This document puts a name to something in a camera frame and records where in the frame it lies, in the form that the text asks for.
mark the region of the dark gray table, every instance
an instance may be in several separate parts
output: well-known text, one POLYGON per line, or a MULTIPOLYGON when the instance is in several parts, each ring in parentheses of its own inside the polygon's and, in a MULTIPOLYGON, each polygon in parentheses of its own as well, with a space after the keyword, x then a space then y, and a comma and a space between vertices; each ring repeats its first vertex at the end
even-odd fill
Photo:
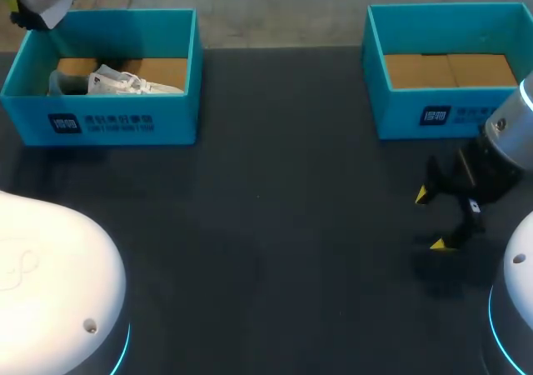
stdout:
POLYGON ((194 147, 26 149, 2 114, 0 186, 119 246, 128 374, 481 373, 492 273, 531 185, 487 213, 461 282, 428 293, 413 237, 460 215, 413 200, 426 157, 460 141, 378 142, 358 54, 207 51, 194 147))

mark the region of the shoelace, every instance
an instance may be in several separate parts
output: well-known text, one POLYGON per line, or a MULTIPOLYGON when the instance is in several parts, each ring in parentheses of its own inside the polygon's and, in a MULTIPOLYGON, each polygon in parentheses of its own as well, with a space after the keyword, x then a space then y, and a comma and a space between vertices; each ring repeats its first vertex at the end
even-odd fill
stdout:
POLYGON ((146 79, 142 79, 138 77, 137 75, 134 75, 129 72, 123 72, 124 75, 128 75, 130 78, 127 81, 122 81, 122 83, 126 86, 126 88, 135 94, 147 94, 150 92, 150 85, 148 85, 148 82, 146 79), (134 82, 137 81, 140 83, 139 88, 133 87, 134 82))

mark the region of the cardboard box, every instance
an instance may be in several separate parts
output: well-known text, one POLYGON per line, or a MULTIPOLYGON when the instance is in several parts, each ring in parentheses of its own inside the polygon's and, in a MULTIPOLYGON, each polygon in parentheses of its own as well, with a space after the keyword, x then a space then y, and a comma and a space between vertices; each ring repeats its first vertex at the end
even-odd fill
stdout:
POLYGON ((460 88, 518 86, 504 54, 449 54, 448 59, 460 88))
POLYGON ((532 45, 522 3, 370 6, 361 60, 379 138, 474 137, 533 70, 532 45))
POLYGON ((385 61, 395 89, 517 86, 503 54, 388 54, 385 61))
POLYGON ((194 10, 73 11, 50 32, 27 33, 0 98, 28 146, 192 144, 202 57, 194 10), (54 69, 88 74, 99 62, 184 93, 47 95, 54 69))
POLYGON ((395 89, 456 86, 446 55, 389 54, 385 56, 385 60, 395 89))

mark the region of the blue box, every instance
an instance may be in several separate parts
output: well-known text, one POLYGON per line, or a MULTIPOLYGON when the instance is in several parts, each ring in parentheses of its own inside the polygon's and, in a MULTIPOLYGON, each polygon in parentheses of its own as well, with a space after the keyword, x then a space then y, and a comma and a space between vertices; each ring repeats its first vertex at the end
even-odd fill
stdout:
POLYGON ((194 10, 73 11, 50 32, 27 33, 0 98, 28 146, 192 144, 202 56, 194 10), (49 75, 60 58, 89 57, 187 58, 184 94, 47 96, 49 75), (90 125, 96 116, 125 123, 108 132, 90 125), (54 126, 57 120, 67 128, 54 126))
POLYGON ((372 5, 362 66, 380 139, 473 137, 514 87, 394 89, 387 54, 505 54, 519 82, 533 70, 533 18, 522 3, 372 5), (465 110, 475 121, 462 122, 465 110), (440 121, 425 122, 430 112, 440 121))

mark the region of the black mat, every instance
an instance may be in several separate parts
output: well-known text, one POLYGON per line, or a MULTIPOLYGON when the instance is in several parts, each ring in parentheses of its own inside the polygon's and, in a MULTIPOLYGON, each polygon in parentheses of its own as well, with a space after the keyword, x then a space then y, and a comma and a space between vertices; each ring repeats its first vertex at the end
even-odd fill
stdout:
POLYGON ((207 51, 194 147, 22 149, 6 121, 0 186, 87 214, 121 250, 127 374, 481 373, 494 251, 531 185, 491 208, 462 282, 428 293, 413 237, 459 213, 413 200, 426 157, 460 141, 379 143, 358 49, 207 51))

